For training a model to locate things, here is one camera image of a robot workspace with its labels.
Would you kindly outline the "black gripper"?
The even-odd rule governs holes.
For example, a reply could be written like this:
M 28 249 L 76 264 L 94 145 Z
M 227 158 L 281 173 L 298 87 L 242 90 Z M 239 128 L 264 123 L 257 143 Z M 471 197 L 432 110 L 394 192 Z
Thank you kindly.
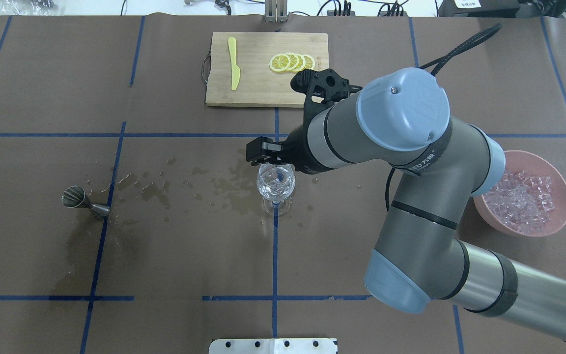
M 310 151 L 307 130 L 302 125 L 292 130 L 280 144 L 272 138 L 255 138 L 250 141 L 246 145 L 245 161 L 251 165 L 291 164 L 294 170 L 303 174 L 323 172 L 323 165 Z

